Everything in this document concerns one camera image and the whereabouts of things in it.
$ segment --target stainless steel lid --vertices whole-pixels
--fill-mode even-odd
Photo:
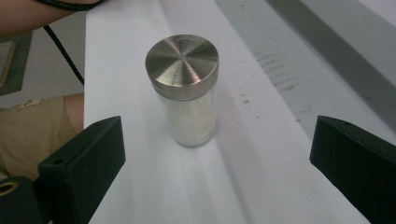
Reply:
[[[173,100],[189,100],[216,83],[219,55],[209,41],[196,35],[174,35],[148,52],[146,69],[154,89]]]

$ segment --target person's arm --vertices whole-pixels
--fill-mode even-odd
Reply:
[[[98,0],[63,0],[72,4],[91,4]],[[0,36],[32,31],[72,14],[36,0],[0,0]]]

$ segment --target table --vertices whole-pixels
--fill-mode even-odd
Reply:
[[[261,27],[263,22],[262,27],[278,36],[289,34],[278,39],[291,41],[286,58],[277,45],[272,51],[249,49],[220,10],[221,1],[114,0],[88,13],[85,126],[121,115],[127,157],[91,223],[369,223],[309,163],[319,111],[305,104],[297,117],[278,89],[280,83],[274,85],[274,77],[262,68],[266,63],[278,70],[293,66],[290,58],[300,52],[297,56],[307,56],[316,72],[331,71],[271,8],[263,1],[255,3],[238,6],[264,7],[268,20],[257,18],[251,25]],[[219,51],[218,129],[207,145],[196,149],[181,147],[169,136],[145,70],[149,49],[178,34],[202,36]],[[284,76],[297,76],[301,69],[288,69]],[[319,92],[317,102],[322,97],[334,105],[355,102],[340,80],[324,78],[310,81],[336,83],[332,94],[337,98],[307,88],[310,82],[294,92]],[[361,119],[345,110],[332,112],[352,121],[370,118],[363,127],[388,139],[394,136],[361,102],[352,107],[361,109]],[[308,117],[304,125],[313,125],[310,132],[302,125]]]

